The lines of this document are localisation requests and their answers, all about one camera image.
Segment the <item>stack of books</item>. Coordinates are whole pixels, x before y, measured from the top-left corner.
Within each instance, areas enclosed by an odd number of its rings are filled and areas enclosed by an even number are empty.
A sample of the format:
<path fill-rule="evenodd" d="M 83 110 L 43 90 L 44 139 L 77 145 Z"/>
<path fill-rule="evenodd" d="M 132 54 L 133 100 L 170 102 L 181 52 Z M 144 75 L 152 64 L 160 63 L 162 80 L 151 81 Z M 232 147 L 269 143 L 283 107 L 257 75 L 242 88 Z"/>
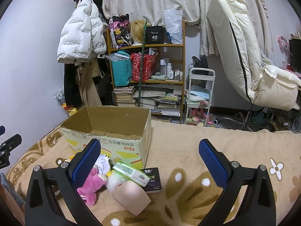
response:
<path fill-rule="evenodd" d="M 137 99 L 134 97 L 135 86 L 129 85 L 127 87 L 114 88 L 117 106 L 120 107 L 136 107 Z"/>

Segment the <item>green tissue pack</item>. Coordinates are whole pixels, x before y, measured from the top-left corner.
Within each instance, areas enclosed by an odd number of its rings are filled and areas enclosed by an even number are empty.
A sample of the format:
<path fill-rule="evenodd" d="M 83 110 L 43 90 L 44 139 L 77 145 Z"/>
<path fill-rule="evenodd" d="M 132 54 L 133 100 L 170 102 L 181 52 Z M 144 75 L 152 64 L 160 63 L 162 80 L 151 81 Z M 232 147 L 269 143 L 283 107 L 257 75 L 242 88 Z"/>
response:
<path fill-rule="evenodd" d="M 140 187 L 146 187 L 150 178 L 142 171 L 121 162 L 115 163 L 113 169 L 119 174 L 138 184 Z"/>

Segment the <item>black face towel box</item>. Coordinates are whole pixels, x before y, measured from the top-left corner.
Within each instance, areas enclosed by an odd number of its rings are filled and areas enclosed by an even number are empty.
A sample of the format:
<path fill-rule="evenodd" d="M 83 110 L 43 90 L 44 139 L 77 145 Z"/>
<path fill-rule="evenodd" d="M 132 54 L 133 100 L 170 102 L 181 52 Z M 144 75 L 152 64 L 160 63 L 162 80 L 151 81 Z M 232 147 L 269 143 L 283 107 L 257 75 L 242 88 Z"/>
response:
<path fill-rule="evenodd" d="M 141 169 L 149 178 L 148 184 L 143 187 L 147 194 L 159 193 L 162 191 L 159 169 L 157 167 Z"/>

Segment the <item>pink soft cushion block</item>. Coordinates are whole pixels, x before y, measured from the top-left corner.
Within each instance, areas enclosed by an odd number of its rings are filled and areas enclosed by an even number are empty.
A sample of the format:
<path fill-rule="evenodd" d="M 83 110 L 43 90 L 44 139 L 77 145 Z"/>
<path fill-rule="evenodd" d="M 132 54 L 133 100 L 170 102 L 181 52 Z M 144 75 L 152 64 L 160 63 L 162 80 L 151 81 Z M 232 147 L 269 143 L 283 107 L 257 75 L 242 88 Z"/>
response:
<path fill-rule="evenodd" d="M 112 193 L 114 199 L 131 214 L 138 216 L 150 203 L 151 199 L 138 184 L 125 181 Z"/>

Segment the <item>floral curtain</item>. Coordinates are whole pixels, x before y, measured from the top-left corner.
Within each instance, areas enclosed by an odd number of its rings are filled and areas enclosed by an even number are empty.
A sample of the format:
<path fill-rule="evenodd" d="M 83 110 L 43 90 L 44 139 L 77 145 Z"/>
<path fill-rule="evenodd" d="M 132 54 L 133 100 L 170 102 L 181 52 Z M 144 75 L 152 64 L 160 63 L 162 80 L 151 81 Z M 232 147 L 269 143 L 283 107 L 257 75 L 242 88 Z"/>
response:
<path fill-rule="evenodd" d="M 105 18 L 128 14 L 131 21 L 147 18 L 152 25 L 162 25 L 162 12 L 181 10 L 188 25 L 200 25 L 200 53 L 218 55 L 213 30 L 206 18 L 211 0 L 104 0 Z M 264 0 L 244 0 L 255 28 L 259 47 L 269 58 L 274 58 L 274 48 Z"/>

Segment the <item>fluffy white duck plush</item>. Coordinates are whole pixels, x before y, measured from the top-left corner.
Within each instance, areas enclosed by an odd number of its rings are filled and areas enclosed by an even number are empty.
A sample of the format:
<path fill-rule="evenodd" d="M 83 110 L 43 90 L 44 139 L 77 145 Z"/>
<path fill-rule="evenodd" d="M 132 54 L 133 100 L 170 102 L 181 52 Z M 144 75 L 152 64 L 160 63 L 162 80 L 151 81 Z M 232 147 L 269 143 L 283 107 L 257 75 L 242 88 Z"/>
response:
<path fill-rule="evenodd" d="M 122 185 L 127 180 L 124 176 L 122 176 L 115 170 L 107 172 L 106 176 L 106 188 L 110 193 L 113 193 L 120 185 Z"/>

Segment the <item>white-haired anime plush doll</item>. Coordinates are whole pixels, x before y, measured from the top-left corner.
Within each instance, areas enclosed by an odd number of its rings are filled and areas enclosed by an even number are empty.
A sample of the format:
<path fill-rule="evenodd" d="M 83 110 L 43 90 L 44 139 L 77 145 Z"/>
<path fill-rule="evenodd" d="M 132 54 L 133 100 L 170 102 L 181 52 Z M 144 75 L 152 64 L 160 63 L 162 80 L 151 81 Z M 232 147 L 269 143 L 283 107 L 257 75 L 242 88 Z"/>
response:
<path fill-rule="evenodd" d="M 98 173 L 106 175 L 111 171 L 109 157 L 107 155 L 100 154 L 93 167 L 98 169 Z"/>

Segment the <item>black box with 40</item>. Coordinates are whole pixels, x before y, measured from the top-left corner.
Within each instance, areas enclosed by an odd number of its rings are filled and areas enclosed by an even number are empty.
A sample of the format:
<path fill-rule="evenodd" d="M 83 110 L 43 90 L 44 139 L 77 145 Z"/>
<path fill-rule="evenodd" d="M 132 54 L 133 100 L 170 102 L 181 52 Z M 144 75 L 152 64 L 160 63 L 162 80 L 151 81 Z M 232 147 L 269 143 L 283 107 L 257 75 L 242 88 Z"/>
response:
<path fill-rule="evenodd" d="M 162 26 L 150 26 L 146 27 L 145 41 L 147 44 L 163 44 L 163 27 Z"/>

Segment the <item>pink plush toy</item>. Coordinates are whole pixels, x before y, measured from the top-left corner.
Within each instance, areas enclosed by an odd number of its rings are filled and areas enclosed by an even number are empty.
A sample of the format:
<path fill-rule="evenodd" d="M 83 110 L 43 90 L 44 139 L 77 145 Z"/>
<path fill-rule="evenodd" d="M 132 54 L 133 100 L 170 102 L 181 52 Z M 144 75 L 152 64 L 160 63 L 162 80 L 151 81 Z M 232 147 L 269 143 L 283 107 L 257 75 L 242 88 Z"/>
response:
<path fill-rule="evenodd" d="M 96 192 L 106 185 L 107 177 L 99 173 L 97 165 L 94 165 L 88 174 L 86 181 L 82 187 L 77 188 L 77 192 L 88 206 L 93 206 L 95 204 L 97 195 Z"/>

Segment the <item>red gift bag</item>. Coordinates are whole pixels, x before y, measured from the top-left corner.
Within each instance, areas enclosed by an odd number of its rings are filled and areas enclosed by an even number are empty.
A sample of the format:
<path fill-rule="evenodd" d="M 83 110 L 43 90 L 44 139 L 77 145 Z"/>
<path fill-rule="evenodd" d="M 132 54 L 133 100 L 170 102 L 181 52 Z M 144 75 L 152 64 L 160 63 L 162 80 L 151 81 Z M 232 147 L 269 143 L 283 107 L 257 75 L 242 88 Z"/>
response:
<path fill-rule="evenodd" d="M 140 63 L 141 63 L 141 53 L 132 53 L 132 80 L 138 82 L 140 80 Z M 144 54 L 143 66 L 142 66 L 142 82 L 145 82 L 151 78 L 155 70 L 157 55 Z"/>

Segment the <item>cartoon print bag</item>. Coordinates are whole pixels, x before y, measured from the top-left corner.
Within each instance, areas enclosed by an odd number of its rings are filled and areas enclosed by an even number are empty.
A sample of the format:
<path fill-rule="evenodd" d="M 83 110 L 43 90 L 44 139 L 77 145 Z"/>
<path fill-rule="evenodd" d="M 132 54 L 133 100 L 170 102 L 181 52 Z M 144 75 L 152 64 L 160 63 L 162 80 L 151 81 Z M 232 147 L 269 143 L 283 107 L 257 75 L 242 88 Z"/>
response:
<path fill-rule="evenodd" d="M 109 19 L 109 30 L 113 48 L 120 49 L 132 45 L 129 25 L 129 14 L 113 16 Z"/>

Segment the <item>cream reclining chair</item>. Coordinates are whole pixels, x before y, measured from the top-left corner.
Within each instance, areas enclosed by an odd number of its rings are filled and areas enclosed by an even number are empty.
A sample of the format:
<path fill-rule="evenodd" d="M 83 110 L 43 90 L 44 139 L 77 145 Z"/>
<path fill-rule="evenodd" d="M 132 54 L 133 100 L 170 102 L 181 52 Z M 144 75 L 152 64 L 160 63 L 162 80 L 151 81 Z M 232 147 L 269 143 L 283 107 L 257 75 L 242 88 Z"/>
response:
<path fill-rule="evenodd" d="M 207 19 L 225 75 L 241 97 L 256 106 L 300 109 L 300 79 L 273 65 L 260 51 L 244 0 L 211 0 Z"/>

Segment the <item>beige trench coat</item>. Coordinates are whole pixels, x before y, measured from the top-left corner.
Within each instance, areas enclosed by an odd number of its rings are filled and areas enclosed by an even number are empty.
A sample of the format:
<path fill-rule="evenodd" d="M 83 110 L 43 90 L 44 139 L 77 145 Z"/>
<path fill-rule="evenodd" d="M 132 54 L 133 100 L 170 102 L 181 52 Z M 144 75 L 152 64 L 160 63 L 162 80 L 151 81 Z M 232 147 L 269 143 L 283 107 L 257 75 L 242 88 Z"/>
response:
<path fill-rule="evenodd" d="M 102 106 L 98 95 L 94 78 L 103 78 L 104 73 L 100 70 L 98 60 L 95 58 L 91 62 L 83 63 L 77 68 L 77 84 L 79 85 L 80 96 L 84 106 Z"/>

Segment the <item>white puffer jacket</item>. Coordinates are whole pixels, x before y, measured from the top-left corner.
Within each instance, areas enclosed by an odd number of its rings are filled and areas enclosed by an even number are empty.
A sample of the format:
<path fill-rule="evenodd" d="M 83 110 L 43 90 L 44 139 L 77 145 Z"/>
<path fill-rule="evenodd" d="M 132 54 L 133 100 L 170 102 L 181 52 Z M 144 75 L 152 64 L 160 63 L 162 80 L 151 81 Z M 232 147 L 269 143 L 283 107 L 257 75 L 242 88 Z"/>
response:
<path fill-rule="evenodd" d="M 106 50 L 104 23 L 97 5 L 94 0 L 79 0 L 61 31 L 58 62 L 79 65 L 101 57 Z"/>

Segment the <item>beige patterned blanket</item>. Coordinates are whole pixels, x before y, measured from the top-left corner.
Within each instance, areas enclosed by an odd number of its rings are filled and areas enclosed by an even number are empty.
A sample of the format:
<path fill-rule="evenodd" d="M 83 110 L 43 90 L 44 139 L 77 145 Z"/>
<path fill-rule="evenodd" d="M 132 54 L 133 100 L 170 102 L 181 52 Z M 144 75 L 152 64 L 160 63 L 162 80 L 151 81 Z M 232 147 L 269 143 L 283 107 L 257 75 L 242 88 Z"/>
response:
<path fill-rule="evenodd" d="M 291 131 L 248 132 L 172 124 L 154 120 L 146 167 L 159 170 L 162 191 L 138 216 L 102 190 L 91 212 L 103 225 L 197 225 L 210 211 L 222 189 L 217 187 L 199 153 L 206 138 L 244 167 L 266 166 L 271 179 L 277 221 L 300 195 L 300 134 Z"/>

